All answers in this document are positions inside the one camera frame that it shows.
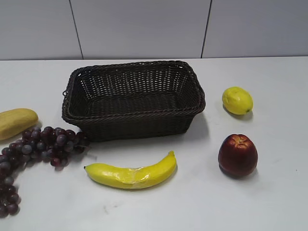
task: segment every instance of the dark brown wicker basket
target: dark brown wicker basket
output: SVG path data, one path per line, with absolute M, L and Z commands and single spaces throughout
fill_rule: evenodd
M 184 133 L 204 108 L 204 91 L 186 62 L 138 62 L 75 70 L 62 118 L 91 141 L 109 141 Z

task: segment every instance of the red apple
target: red apple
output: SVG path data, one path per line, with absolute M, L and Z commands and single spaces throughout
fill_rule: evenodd
M 258 153 L 254 143 L 245 135 L 232 134 L 222 143 L 218 162 L 220 169 L 239 178 L 254 171 L 258 162 Z

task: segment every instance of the yellow squash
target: yellow squash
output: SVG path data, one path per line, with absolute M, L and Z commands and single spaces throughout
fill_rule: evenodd
M 35 125 L 38 115 L 26 108 L 17 108 L 0 113 L 0 141 L 8 139 Z
M 177 166 L 174 152 L 157 164 L 140 168 L 121 168 L 95 163 L 84 167 L 88 176 L 100 183 L 121 189 L 142 189 L 159 184 L 169 178 Z

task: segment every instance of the yellow lemon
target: yellow lemon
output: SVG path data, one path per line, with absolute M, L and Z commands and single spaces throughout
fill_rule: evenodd
M 240 87 L 231 87 L 222 94 L 225 108 L 236 115 L 245 115 L 253 108 L 254 102 L 251 95 Z

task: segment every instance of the white table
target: white table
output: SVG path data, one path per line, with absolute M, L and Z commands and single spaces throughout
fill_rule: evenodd
M 77 130 L 61 119 L 71 72 L 134 61 L 1 61 L 0 111 L 32 108 L 43 126 Z M 26 169 L 15 181 L 20 212 L 0 220 L 0 230 L 307 231 L 308 57 L 183 61 L 196 72 L 206 100 L 186 134 L 96 143 L 61 172 L 45 163 Z M 223 109 L 222 93 L 231 86 L 251 93 L 253 116 L 239 119 Z M 233 133 L 247 135 L 259 154 L 257 172 L 244 180 L 232 180 L 218 167 L 220 145 Z M 146 190 L 101 186 L 83 169 L 93 162 L 147 166 L 169 150 L 178 171 Z

